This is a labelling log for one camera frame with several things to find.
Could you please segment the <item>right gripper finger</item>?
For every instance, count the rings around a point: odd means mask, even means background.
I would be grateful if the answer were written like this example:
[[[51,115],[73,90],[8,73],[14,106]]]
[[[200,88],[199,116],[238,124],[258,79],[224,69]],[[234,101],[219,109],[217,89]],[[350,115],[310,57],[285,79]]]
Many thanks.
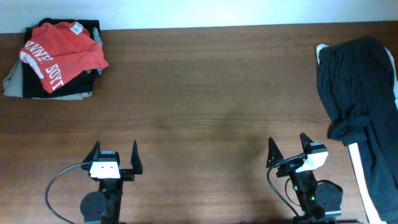
[[[303,152],[311,153],[313,151],[313,146],[311,145],[311,143],[313,143],[313,141],[305,133],[300,133],[300,140],[301,140]]]
[[[269,138],[268,141],[268,156],[267,156],[267,163],[266,167],[271,168],[275,164],[284,160],[283,155],[281,154],[279,148],[277,147],[276,142],[272,137]]]

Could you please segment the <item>black folded garment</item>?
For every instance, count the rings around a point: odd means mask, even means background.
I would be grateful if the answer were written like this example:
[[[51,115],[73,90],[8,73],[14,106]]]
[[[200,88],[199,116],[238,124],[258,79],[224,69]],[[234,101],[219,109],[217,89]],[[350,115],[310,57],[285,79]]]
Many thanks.
[[[100,40],[101,38],[99,20],[45,18],[37,24],[37,27],[46,22],[50,23],[51,25],[55,25],[60,22],[79,22],[89,32],[91,39]],[[99,72],[97,69],[83,71],[76,78],[69,81],[65,86],[55,90],[53,93],[48,93],[44,90],[39,77],[36,75],[34,70],[28,66],[28,64],[23,63],[22,69],[22,96],[24,98],[56,98],[79,93],[89,93],[93,91],[95,78],[102,75],[102,72]]]

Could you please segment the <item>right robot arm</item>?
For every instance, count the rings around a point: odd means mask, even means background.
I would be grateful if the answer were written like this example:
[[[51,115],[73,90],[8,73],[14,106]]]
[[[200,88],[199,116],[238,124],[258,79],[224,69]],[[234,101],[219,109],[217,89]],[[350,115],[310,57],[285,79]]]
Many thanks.
[[[273,138],[268,139],[266,178],[271,189],[293,211],[293,223],[336,223],[341,215],[340,205],[343,189],[330,180],[318,180],[314,170],[320,168],[328,157],[327,147],[322,142],[311,140],[305,133],[300,134],[303,152],[284,158]],[[283,196],[271,181],[271,172],[276,170],[278,178],[287,177],[302,210],[299,214],[292,206],[290,197]]]

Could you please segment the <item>dark green t-shirt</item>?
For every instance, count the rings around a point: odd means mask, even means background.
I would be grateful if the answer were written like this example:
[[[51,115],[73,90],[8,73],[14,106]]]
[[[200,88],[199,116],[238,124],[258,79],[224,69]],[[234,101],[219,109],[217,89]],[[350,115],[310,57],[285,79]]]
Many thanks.
[[[397,223],[396,71],[382,42],[363,37],[316,47],[317,90],[328,137],[356,144],[369,197],[381,221]]]

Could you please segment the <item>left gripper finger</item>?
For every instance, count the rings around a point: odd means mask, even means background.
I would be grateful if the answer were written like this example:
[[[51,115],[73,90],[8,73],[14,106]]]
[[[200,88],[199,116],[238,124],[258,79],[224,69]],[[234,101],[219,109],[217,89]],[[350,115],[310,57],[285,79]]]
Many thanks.
[[[93,162],[98,159],[98,154],[100,153],[100,142],[96,141],[92,150],[88,153],[88,155],[84,158],[83,162]]]
[[[139,157],[138,148],[137,148],[137,141],[134,141],[132,146],[132,154],[131,154],[131,161],[132,169],[134,174],[143,174],[143,166],[141,159]]]

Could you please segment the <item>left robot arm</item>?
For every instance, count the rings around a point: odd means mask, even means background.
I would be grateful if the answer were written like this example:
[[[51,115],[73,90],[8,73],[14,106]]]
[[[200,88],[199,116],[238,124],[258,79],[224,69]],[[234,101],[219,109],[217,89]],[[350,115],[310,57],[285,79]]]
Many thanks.
[[[121,169],[119,152],[102,151],[100,142],[95,143],[83,160],[82,169],[88,171],[89,177],[98,182],[99,187],[81,201],[80,212],[84,223],[119,223],[123,184],[143,174],[137,142],[133,143],[130,163],[130,169]]]

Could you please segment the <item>grey folded garment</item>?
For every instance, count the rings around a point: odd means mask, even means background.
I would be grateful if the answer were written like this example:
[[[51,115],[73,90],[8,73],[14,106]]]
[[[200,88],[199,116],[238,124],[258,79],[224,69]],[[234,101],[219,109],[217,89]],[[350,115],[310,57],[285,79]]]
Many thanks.
[[[23,97],[22,76],[23,76],[22,62],[18,59],[17,62],[12,67],[9,74],[5,77],[5,79],[2,82],[5,96],[12,96],[18,98]],[[88,91],[84,93],[75,93],[75,94],[50,97],[50,98],[39,97],[37,99],[38,100],[83,100],[84,98],[90,97],[92,94],[93,94],[92,91]]]

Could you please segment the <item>white t-shirt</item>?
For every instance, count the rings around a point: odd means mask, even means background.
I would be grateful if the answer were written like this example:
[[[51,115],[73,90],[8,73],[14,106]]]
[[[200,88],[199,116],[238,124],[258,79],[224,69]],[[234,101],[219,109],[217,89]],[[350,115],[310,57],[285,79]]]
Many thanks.
[[[319,58],[320,51],[326,47],[329,47],[329,46],[325,45],[325,44],[319,44],[316,47],[316,55],[317,55],[318,64],[320,64],[320,58]],[[394,71],[393,93],[394,93],[394,97],[395,97],[394,103],[396,104],[396,108],[397,108],[396,67],[395,67],[394,58],[393,58],[391,52],[386,47],[385,47],[385,51],[387,52],[387,54],[389,56],[389,60],[391,61],[393,71]],[[353,164],[354,174],[356,176],[356,181],[358,184],[359,192],[361,194],[361,199],[364,204],[364,209],[366,212],[368,222],[370,224],[372,224],[372,223],[373,224],[386,224],[386,222],[384,222],[380,219],[380,216],[379,216],[379,214],[369,196],[368,188],[366,187],[366,179],[364,176],[364,169],[363,169],[363,165],[361,162],[361,156],[359,153],[358,143],[352,143],[352,144],[348,145],[347,148],[348,148],[348,151],[350,154],[351,162]]]

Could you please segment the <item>red printed t-shirt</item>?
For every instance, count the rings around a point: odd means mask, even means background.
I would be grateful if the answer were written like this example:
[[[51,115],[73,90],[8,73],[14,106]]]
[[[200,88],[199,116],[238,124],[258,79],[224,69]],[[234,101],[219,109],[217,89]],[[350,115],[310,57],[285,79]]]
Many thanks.
[[[79,22],[46,22],[27,30],[27,35],[19,58],[34,70],[48,93],[65,86],[83,71],[101,72],[109,65],[101,41],[91,39]]]

